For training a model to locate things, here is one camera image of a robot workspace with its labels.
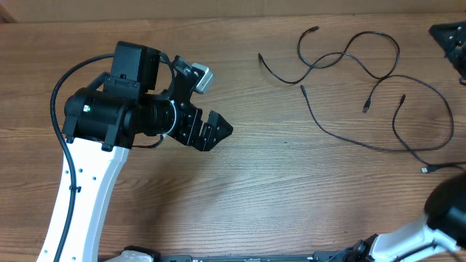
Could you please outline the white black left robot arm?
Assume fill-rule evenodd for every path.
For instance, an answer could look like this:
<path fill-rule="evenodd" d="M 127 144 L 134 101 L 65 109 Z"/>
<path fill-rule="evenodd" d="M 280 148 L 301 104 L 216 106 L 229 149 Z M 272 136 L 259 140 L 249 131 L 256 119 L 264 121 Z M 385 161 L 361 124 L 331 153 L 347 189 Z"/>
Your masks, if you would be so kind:
<path fill-rule="evenodd" d="M 207 66 L 125 41 L 109 58 L 111 70 L 69 97 L 63 125 L 54 126 L 63 169 L 40 261 L 97 260 L 111 194 L 137 134 L 198 151 L 232 134 L 222 115 L 202 121 L 191 103 L 214 82 Z"/>

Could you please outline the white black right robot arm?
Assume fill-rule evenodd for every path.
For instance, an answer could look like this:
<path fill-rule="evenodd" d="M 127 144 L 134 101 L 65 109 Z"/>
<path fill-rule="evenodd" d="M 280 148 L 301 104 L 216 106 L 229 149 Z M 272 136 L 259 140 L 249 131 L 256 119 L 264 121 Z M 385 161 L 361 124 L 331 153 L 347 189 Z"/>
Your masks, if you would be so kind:
<path fill-rule="evenodd" d="M 459 83 L 465 86 L 465 21 L 432 25 L 430 35 L 441 46 L 445 57 L 459 72 Z M 371 97 L 376 87 L 390 77 L 407 78 L 437 90 L 420 80 L 408 76 L 383 76 L 371 90 L 363 106 L 366 113 L 371 105 Z M 454 120 L 448 102 L 437 92 L 445 103 L 450 118 L 451 140 L 454 133 Z M 395 137 L 413 154 L 422 149 L 410 148 L 395 131 L 395 118 L 406 99 L 403 95 L 392 118 L 392 131 Z M 450 253 L 456 261 L 457 252 L 465 250 L 465 171 L 463 174 L 439 184 L 427 199 L 424 212 L 420 218 L 386 234 L 375 234 L 366 240 L 360 240 L 353 247 L 341 250 L 328 261 L 420 261 L 439 253 Z"/>

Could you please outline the brown cardboard backboard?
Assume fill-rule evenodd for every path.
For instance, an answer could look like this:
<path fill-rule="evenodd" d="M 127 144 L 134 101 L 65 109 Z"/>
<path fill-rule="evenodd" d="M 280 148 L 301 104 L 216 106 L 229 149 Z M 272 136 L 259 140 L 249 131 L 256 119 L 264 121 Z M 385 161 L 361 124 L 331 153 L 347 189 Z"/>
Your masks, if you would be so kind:
<path fill-rule="evenodd" d="M 1 0 L 13 23 L 463 11 L 465 0 Z"/>

